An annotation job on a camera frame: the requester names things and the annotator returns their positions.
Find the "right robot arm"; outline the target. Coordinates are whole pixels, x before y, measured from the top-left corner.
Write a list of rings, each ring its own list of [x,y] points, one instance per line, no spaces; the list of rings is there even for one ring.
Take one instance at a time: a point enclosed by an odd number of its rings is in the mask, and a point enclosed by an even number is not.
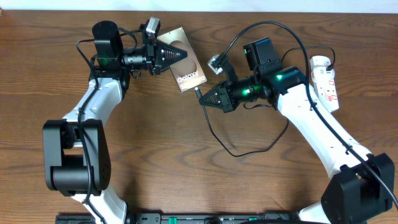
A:
[[[253,68],[239,79],[234,72],[199,102],[225,113],[240,103],[265,99],[285,116],[321,160],[330,182],[319,202],[297,212],[300,223],[366,223],[397,206],[395,165],[385,153],[373,155],[324,107],[297,67]]]

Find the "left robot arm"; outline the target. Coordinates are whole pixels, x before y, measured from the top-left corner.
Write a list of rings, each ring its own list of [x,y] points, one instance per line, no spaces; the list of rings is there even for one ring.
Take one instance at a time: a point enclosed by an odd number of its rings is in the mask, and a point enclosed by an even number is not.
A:
[[[136,32],[101,21],[92,28],[96,52],[88,58],[88,89],[78,104],[61,119],[43,126],[45,183],[50,190],[80,202],[87,217],[65,217],[67,223],[135,223],[128,205],[110,184],[111,159],[104,126],[122,102],[131,79],[147,70],[158,75],[185,59],[187,52],[158,40],[158,18],[138,28],[141,42],[123,46],[122,37]]]

